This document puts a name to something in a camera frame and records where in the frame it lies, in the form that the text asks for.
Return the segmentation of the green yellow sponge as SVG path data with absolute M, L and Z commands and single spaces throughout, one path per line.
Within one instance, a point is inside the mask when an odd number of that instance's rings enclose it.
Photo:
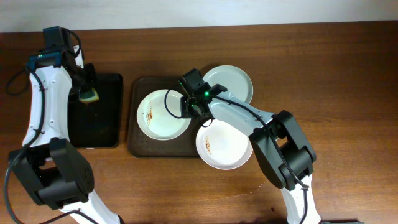
M 90 90 L 85 91 L 85 92 L 80 92 L 80 95 L 79 95 L 79 100 L 82 103 L 92 103 L 92 102 L 98 101 L 99 99 L 100 99 L 99 95 L 94 88 L 91 88 Z

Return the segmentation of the white plate front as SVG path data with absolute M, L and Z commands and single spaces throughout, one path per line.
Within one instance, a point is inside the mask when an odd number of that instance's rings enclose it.
M 220 170 L 243 166 L 253 152 L 246 135 L 232 125 L 216 119 L 205 121 L 199 128 L 195 145 L 201 159 Z

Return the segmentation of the pale green plate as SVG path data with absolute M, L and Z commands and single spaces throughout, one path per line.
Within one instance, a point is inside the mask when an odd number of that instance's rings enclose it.
M 232 65 L 220 65 L 208 71 L 204 77 L 211 86 L 220 84 L 231 91 L 239 100 L 250 104 L 254 88 L 250 77 L 242 69 Z

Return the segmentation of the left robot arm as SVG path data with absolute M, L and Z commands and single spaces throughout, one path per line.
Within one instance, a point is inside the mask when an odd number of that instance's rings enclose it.
M 122 223 L 94 190 L 90 163 L 68 134 L 68 97 L 73 78 L 88 66 L 81 51 L 40 53 L 27 66 L 32 104 L 22 149 L 10 153 L 8 173 L 15 173 L 37 205 L 70 215 L 78 223 Z

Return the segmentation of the white plate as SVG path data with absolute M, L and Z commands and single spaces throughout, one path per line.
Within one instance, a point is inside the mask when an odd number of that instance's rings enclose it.
M 199 128 L 195 145 L 201 159 L 220 170 L 243 166 L 253 152 L 246 135 L 232 125 L 216 119 L 205 121 Z
M 136 119 L 140 130 L 148 137 L 168 141 L 179 137 L 189 127 L 191 119 L 174 118 L 165 108 L 166 89 L 156 90 L 140 102 Z

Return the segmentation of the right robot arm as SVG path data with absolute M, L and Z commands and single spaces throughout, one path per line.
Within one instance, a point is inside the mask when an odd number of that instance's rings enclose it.
M 317 156 L 294 116 L 274 114 L 236 98 L 222 85 L 184 84 L 184 116 L 203 115 L 232 125 L 246 135 L 262 173 L 281 190 L 288 223 L 320 223 L 312 193 Z

